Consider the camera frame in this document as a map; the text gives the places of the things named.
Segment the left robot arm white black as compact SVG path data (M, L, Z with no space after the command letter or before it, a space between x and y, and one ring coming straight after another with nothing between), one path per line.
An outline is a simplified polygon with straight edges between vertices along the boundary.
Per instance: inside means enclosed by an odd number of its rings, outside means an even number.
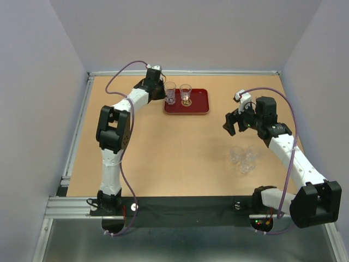
M120 182L121 162L128 147L135 113L153 100L165 98L164 78L159 65L148 67L146 76L137 83L128 95L117 94L123 99L112 106L103 106L100 111L96 140L102 154L102 180L97 193L97 209L108 216L116 215L122 207Z

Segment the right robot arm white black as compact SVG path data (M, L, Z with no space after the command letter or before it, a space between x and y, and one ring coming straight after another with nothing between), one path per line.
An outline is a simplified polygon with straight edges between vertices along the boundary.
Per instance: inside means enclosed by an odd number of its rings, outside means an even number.
M240 91L234 100L239 103L235 111L226 114L223 128L231 136L239 131L253 129L283 166L286 181L292 180L297 193L290 194L274 186L260 186L252 194L251 207L257 213L271 208L289 215L298 228L307 228L338 220L342 189L338 182L327 180L299 149L289 127L278 122L276 101L259 97L252 101L249 93Z

